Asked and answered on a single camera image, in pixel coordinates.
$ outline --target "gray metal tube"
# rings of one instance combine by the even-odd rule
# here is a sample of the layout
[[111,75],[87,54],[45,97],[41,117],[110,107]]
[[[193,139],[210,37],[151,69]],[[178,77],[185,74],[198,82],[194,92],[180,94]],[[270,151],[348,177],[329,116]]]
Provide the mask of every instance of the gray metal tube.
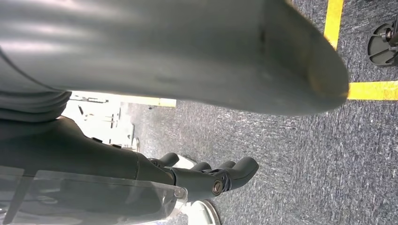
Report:
[[281,0],[2,0],[0,47],[56,90],[286,115],[337,107],[348,90],[333,48]]

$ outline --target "screw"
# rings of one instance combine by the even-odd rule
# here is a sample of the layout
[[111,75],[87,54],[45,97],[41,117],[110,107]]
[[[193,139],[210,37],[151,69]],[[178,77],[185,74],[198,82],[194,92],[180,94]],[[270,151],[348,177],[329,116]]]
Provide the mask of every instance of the screw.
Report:
[[383,42],[389,42],[393,35],[394,31],[392,31],[390,28],[387,28],[382,33],[380,33],[380,37],[382,38]]
[[182,189],[177,189],[174,191],[174,196],[177,198],[183,198],[185,196],[185,194]]
[[213,193],[215,196],[217,196],[217,195],[220,195],[221,192],[222,192],[222,183],[221,183],[221,180],[215,180],[215,181],[214,181],[213,188],[212,188],[212,193]]

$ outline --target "transparent acrylic panel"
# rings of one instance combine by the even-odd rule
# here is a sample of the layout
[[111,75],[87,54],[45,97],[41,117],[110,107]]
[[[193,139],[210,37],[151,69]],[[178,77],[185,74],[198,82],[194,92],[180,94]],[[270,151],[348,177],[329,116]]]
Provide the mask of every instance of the transparent acrylic panel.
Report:
[[[20,184],[28,184],[22,201],[11,203],[14,190],[4,198],[8,204],[3,210],[20,205],[11,225],[142,224],[176,215],[187,201],[185,189],[149,181],[50,171],[22,179],[27,180],[21,182],[19,176],[18,185],[12,186],[23,190]],[[8,192],[1,182],[3,196]],[[0,222],[8,223],[8,213],[12,214],[7,211]]]
[[11,205],[22,175],[23,169],[0,166],[0,222]]

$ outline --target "gray carpet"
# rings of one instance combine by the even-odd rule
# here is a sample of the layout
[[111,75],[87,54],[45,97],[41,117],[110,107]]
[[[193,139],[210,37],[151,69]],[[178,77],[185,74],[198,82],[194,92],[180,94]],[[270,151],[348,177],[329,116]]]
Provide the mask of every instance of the gray carpet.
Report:
[[[327,2],[294,0],[323,30]],[[398,79],[398,68],[366,59],[372,28],[392,0],[346,1],[338,52],[353,81]],[[244,188],[213,200],[224,225],[398,224],[398,120],[393,101],[349,101],[308,117],[269,116],[178,101],[177,108],[130,104],[141,152],[176,152],[219,165],[252,156],[260,169]],[[185,225],[184,216],[168,224]]]

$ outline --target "yellow floor tape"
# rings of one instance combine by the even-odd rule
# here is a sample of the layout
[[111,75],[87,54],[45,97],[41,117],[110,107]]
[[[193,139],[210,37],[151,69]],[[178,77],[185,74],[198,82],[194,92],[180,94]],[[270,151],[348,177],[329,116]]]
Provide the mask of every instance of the yellow floor tape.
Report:
[[348,99],[398,100],[398,81],[350,83]]
[[328,10],[326,11],[326,23],[323,34],[334,49],[337,49],[343,3],[344,0],[329,0]]
[[[337,49],[344,0],[329,0],[324,36]],[[348,99],[398,100],[398,81],[350,83]]]

